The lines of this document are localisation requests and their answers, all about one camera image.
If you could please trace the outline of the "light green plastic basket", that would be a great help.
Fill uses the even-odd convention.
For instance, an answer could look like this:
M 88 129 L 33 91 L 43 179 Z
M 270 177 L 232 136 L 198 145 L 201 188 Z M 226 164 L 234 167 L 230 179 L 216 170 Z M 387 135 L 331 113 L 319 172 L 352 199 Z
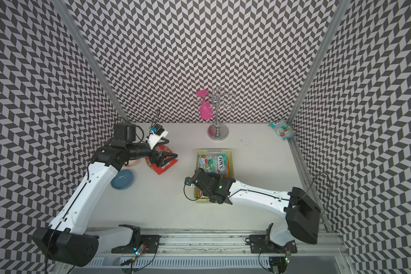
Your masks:
M 204 149 L 204 150 L 199 150 L 197 152 L 197 157 L 196 157 L 196 170 L 198 170 L 197 168 L 197 158 L 199 155 L 207 155 L 207 154 L 225 154 L 227 156 L 228 159 L 228 165 L 229 165 L 229 175 L 222 175 L 224 177 L 228 177 L 228 178 L 234 178 L 234 168 L 233 168 L 233 159 L 232 159 L 232 151 L 231 150 L 227 150 L 227 149 Z M 195 198 L 196 199 L 208 199 L 208 197 L 206 197 L 205 195 L 203 195 L 203 193 L 201 192 L 201 190 L 199 190 L 198 188 L 196 188 L 195 191 Z

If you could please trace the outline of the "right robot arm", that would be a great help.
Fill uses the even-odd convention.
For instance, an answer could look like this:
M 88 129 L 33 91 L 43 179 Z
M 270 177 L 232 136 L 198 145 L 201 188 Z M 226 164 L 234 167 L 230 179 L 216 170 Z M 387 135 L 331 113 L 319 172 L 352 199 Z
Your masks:
M 211 203 L 251 206 L 281 218 L 268 226 L 267 244 L 284 248 L 295 240 L 313 245 L 318 242 L 321 208 L 301 188 L 271 191 L 203 169 L 197 169 L 184 184 L 199 189 Z

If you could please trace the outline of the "red 100 candy bag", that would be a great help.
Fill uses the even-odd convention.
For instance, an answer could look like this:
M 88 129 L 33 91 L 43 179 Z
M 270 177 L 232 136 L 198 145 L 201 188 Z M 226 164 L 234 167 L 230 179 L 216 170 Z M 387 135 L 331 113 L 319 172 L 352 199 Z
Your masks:
M 161 145 L 157 147 L 156 150 L 158 152 L 164 151 L 166 153 L 172 153 L 171 149 L 165 145 Z M 173 156 L 170 156 L 170 159 L 171 160 L 169 162 L 166 162 L 166 164 L 163 165 L 162 167 L 157 167 L 156 164 L 152 164 L 150 162 L 149 158 L 145 158 L 146 163 L 149 166 L 149 168 L 155 171 L 158 175 L 162 175 L 162 173 L 166 172 L 169 168 L 171 168 L 173 165 L 175 165 L 178 162 L 178 160 L 174 158 Z

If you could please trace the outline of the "teal Fox's mint bag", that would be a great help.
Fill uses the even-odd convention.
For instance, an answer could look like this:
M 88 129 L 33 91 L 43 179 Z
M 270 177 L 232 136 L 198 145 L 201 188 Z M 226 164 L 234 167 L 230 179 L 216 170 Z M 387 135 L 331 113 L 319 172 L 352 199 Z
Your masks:
M 205 172 L 229 175 L 228 159 L 225 154 L 199 155 L 197 168 L 203 169 Z

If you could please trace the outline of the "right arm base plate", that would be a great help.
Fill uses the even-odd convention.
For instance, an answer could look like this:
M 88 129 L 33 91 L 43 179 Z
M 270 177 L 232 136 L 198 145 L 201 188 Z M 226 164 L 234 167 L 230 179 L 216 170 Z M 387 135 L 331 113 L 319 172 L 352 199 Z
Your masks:
M 265 235 L 249 235 L 247 238 L 245 238 L 245 243 L 250 247 L 251 253 L 254 254 L 286 254 L 287 252 L 290 252 L 291 254 L 298 253 L 295 241 L 291 241 L 285 246 L 280 246 L 271 241 L 266 241 Z

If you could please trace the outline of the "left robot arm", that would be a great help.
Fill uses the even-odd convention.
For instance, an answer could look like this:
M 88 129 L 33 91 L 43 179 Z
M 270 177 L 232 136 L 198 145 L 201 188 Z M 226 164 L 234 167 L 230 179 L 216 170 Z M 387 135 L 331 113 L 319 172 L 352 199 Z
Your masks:
M 73 196 L 46 228 L 38 227 L 33 242 L 46 258 L 84 267 L 93 257 L 114 248 L 140 243 L 139 228 L 119 226 L 101 232 L 87 231 L 89 219 L 111 181 L 128 161 L 148 158 L 162 167 L 177 154 L 158 151 L 166 145 L 168 132 L 157 124 L 145 142 L 136 142 L 135 124 L 117 123 L 114 135 L 92 156 L 87 172 Z

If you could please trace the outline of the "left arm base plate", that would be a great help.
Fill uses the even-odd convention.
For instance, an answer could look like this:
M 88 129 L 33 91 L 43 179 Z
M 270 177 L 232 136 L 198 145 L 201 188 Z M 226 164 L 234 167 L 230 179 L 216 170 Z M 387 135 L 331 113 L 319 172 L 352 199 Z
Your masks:
M 132 243 L 116 247 L 111 250 L 111 253 L 122 254 L 136 254 L 140 247 L 143 247 L 143 252 L 146 254 L 156 254 L 159 247 L 161 236 L 160 235 L 142 235 L 140 239 L 133 239 Z

